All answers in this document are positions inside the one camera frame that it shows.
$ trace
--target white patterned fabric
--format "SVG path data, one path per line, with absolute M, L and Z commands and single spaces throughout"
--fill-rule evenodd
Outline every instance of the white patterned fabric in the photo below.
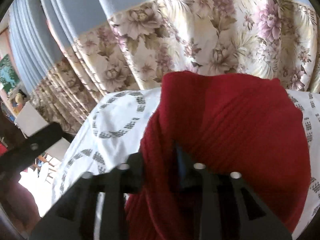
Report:
M 55 203 L 85 171 L 101 174 L 136 153 L 160 88 L 106 95 L 94 108 L 67 150 L 53 184 Z
M 303 112 L 312 176 L 303 213 L 292 235 L 295 240 L 320 207 L 320 95 L 293 90 L 287 92 L 295 106 Z M 106 95 L 84 122 L 66 152 L 53 184 L 52 202 L 55 203 L 83 172 L 108 172 L 123 163 L 129 154 L 137 152 L 148 119 L 159 101 L 160 88 Z M 102 201 L 99 201 L 98 219 L 101 204 Z
M 307 200 L 299 223 L 292 234 L 295 240 L 320 207 L 320 95 L 293 90 L 287 90 L 287 92 L 295 106 L 303 112 L 302 121 L 309 144 L 311 165 L 311 184 Z

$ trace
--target light blue curtain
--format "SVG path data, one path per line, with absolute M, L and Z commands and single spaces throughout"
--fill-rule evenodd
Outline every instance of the light blue curtain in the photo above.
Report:
M 41 3 L 60 49 L 67 55 L 81 82 L 98 102 L 105 93 L 77 47 L 72 45 L 81 33 L 106 21 L 99 1 L 41 0 Z
M 96 103 L 53 38 L 40 0 L 14 0 L 9 30 L 18 72 L 34 107 L 75 133 Z

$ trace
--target red knit fabric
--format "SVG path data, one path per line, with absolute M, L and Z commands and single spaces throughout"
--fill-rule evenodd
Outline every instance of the red knit fabric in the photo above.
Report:
M 242 173 L 292 232 L 311 178 L 302 118 L 279 80 L 190 72 L 164 76 L 160 105 L 141 140 L 145 184 L 126 206 L 130 239 L 192 239 L 188 199 L 172 190 L 174 141 L 212 171 Z

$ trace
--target curtain fold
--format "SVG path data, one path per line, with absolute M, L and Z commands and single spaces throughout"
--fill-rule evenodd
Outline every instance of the curtain fold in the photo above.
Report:
M 308 0 L 15 0 L 10 18 L 34 105 L 70 132 L 106 93 L 159 87 L 171 71 L 320 92 L 319 18 Z

